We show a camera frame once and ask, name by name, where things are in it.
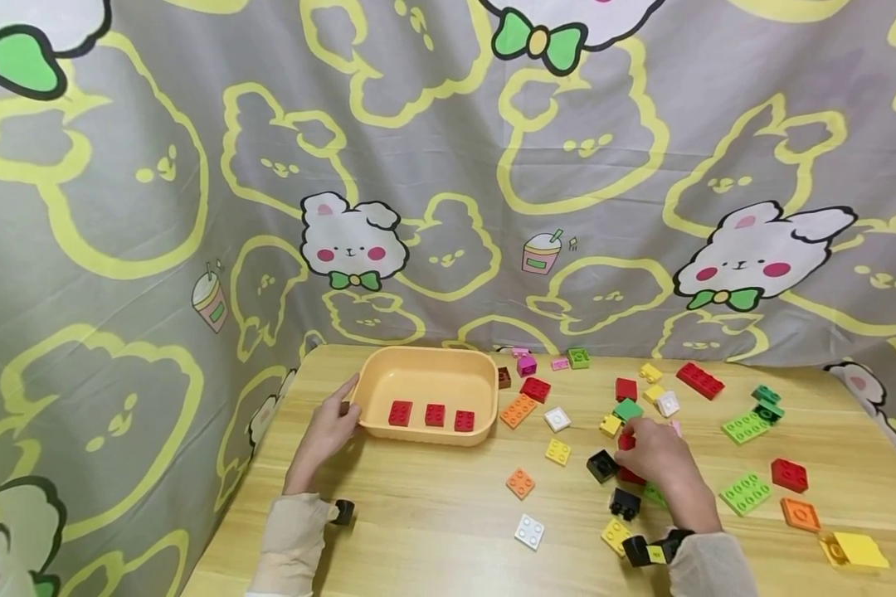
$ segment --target beige sleeve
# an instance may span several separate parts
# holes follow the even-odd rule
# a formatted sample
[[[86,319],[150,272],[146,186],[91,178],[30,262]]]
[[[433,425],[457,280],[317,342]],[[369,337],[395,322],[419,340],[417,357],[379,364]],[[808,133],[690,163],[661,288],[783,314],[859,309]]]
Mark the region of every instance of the beige sleeve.
[[[308,597],[324,547],[324,526],[338,508],[318,494],[277,497],[265,522],[259,566],[246,592],[271,597]]]
[[[670,563],[674,597],[756,597],[739,541],[727,533],[691,535]]]

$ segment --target lime green building block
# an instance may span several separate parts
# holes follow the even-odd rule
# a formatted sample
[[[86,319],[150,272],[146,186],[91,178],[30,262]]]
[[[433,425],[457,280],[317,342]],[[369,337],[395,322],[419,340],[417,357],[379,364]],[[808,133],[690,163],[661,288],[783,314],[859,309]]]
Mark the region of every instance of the lime green building block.
[[[633,417],[641,416],[643,414],[644,409],[637,406],[637,403],[631,400],[631,398],[624,398],[623,402],[614,407],[614,416],[624,422],[628,422],[628,420],[633,419]]]
[[[591,357],[587,355],[587,348],[568,348],[567,362],[572,369],[591,368]]]
[[[757,389],[752,391],[750,396],[757,398],[757,400],[772,402],[773,404],[780,402],[780,395],[774,390],[767,388],[767,386],[757,386]]]
[[[662,494],[660,490],[657,489],[657,486],[651,482],[648,482],[647,485],[644,486],[644,497],[667,508],[667,501],[664,499],[664,494]]]
[[[743,445],[756,436],[770,431],[770,423],[761,419],[761,416],[756,413],[747,413],[723,423],[720,429],[723,429],[723,432],[737,445]]]
[[[720,497],[737,516],[746,516],[770,497],[770,486],[755,473],[746,473],[730,488],[721,491]]]

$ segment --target green bow tie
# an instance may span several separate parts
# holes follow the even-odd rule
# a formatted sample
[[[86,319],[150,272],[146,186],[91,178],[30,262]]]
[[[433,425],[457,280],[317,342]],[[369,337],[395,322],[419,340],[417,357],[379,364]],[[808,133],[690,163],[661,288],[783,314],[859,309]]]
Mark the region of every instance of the green bow tie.
[[[694,295],[694,300],[689,302],[687,309],[701,308],[709,303],[726,303],[736,312],[751,312],[760,304],[761,296],[763,289],[700,290]]]
[[[494,54],[503,61],[511,61],[523,54],[541,58],[555,75],[570,75],[581,61],[581,50],[587,29],[584,25],[561,25],[548,31],[536,27],[516,8],[502,12],[502,23],[491,40]]]
[[[366,271],[360,275],[330,271],[329,285],[336,290],[347,289],[350,285],[360,285],[363,289],[372,290],[373,293],[382,288],[377,271]]]

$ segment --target gray fabric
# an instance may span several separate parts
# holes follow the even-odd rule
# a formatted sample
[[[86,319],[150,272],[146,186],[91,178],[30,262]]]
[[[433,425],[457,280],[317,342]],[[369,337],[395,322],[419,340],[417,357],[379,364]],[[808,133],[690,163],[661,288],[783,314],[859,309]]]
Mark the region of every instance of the gray fabric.
[[[321,342],[830,366],[896,444],[896,2],[503,4],[0,0],[1,582],[178,591]]]

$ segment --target yellow building block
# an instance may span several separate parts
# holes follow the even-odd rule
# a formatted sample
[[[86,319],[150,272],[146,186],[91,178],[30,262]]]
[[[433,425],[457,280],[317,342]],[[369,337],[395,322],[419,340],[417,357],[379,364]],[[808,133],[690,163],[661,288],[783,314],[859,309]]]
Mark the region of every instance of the yellow building block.
[[[555,463],[560,464],[561,466],[567,464],[567,457],[569,456],[570,446],[565,444],[565,442],[557,441],[556,439],[551,439],[550,444],[548,444],[548,451],[544,453],[544,458],[554,460]]]
[[[660,378],[663,377],[663,373],[657,371],[656,366],[651,365],[649,363],[644,363],[640,367],[640,371],[637,372],[638,376],[643,377],[647,380],[647,383],[657,383],[660,381]]]
[[[603,539],[607,545],[611,546],[611,549],[616,551],[621,559],[626,558],[624,546],[621,543],[630,539],[631,536],[631,532],[617,520],[617,517],[613,517],[611,521],[607,523],[604,532],[601,533],[601,539]]]
[[[889,560],[871,536],[857,533],[833,533],[821,536],[820,546],[834,567],[856,566],[889,568]]]
[[[665,390],[663,388],[654,384],[653,386],[650,386],[650,388],[648,388],[647,390],[644,390],[643,392],[641,392],[641,396],[644,397],[644,400],[647,400],[654,406],[657,406],[657,400],[659,400],[660,397],[664,395],[664,391]]]
[[[617,419],[614,415],[607,415],[604,417],[604,420],[601,421],[601,425],[598,429],[600,429],[601,433],[606,435],[607,438],[613,438],[623,426],[624,421]]]

